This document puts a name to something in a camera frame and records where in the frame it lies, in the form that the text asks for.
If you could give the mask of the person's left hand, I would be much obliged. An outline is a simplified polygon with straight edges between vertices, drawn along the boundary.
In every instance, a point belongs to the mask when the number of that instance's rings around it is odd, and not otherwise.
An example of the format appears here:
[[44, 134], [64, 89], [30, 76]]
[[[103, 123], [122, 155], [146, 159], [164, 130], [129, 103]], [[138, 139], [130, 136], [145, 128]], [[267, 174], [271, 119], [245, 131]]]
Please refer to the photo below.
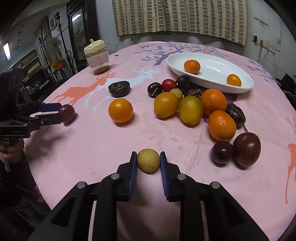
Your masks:
[[23, 157], [23, 138], [19, 138], [11, 146], [5, 145], [3, 140], [1, 140], [1, 161], [7, 160], [10, 163], [17, 163], [22, 160]]

